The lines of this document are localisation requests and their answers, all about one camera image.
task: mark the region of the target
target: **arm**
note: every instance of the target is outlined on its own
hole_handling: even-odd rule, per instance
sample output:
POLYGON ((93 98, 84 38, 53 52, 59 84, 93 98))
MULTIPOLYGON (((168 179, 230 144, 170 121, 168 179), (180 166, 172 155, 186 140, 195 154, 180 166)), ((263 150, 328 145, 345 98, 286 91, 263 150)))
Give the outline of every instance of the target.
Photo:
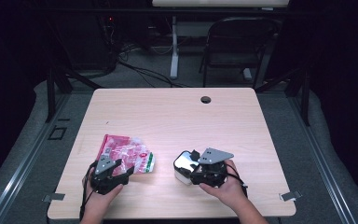
MULTIPOLYGON (((236 169, 232 160, 225 161, 226 164, 231 165, 236 169)), ((235 175, 235 172, 227 167, 227 171, 230 174, 235 175)), ((230 207, 240 219, 241 224, 249 223, 267 223, 267 221, 261 216, 255 206, 249 201, 242 191, 240 181, 228 176, 226 183, 220 186, 219 189, 213 188, 206 184, 200 184, 202 188, 208 194, 218 198, 220 202, 230 207)))
POLYGON ((116 198, 116 196, 123 189, 123 185, 118 185, 112 189, 109 193, 102 195, 96 192, 93 192, 91 187, 91 175, 89 175, 89 181, 87 183, 87 192, 89 200, 86 203, 86 209, 84 212, 83 219, 81 224, 100 224, 103 221, 103 217, 107 212, 109 204, 116 198))

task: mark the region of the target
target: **white desk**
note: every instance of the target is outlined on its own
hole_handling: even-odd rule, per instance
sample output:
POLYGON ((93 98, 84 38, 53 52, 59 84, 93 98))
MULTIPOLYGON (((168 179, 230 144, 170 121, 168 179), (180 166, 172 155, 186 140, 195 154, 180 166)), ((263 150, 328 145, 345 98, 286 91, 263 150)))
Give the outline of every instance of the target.
POLYGON ((265 217, 296 212, 269 129, 253 89, 100 89, 94 92, 57 187, 52 219, 78 218, 81 179, 95 160, 105 134, 139 137, 156 157, 150 174, 132 175, 106 218, 206 218, 235 214, 199 186, 175 178, 182 151, 214 147, 234 154, 249 199, 265 217), (209 104, 202 96, 211 97, 209 104))
MULTIPOLYGON (((153 0, 153 7, 287 7, 289 0, 153 0)), ((171 79, 178 78, 176 17, 172 18, 171 79)))

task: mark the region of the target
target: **pink snack bag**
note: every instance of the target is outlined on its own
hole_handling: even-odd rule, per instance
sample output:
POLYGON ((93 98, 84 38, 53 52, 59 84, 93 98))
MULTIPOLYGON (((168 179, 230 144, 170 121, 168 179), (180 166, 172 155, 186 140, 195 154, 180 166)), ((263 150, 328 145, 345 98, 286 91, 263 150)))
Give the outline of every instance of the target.
POLYGON ((153 171, 155 157, 139 138, 106 134, 101 145, 97 160, 101 155, 109 156, 112 161, 122 159, 121 165, 112 175, 121 175, 134 166, 135 174, 153 171))

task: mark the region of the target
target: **person's left hand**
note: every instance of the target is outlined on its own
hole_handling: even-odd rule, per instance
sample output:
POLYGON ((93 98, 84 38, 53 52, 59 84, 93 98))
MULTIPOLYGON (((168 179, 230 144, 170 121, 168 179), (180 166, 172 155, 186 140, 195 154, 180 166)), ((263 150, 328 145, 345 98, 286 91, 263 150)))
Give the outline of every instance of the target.
POLYGON ((109 193, 102 195, 96 192, 92 192, 93 189, 91 187, 91 174, 93 173, 94 168, 91 168, 89 171, 89 181, 87 183, 87 191, 86 198, 89 197, 89 200, 86 203, 86 209, 84 212, 83 219, 80 223, 101 223, 104 215, 107 212, 109 204, 116 198, 116 196, 123 189, 123 185, 117 185, 114 189, 112 189, 109 193))

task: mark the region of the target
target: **chair backrest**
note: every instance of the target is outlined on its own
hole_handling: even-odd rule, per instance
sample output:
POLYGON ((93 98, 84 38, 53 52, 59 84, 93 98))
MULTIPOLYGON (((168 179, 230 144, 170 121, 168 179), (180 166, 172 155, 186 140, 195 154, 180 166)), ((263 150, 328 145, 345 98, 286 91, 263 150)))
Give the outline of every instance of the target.
POLYGON ((264 45, 279 31, 279 23, 268 18, 229 17, 214 23, 208 32, 210 50, 242 50, 264 45))

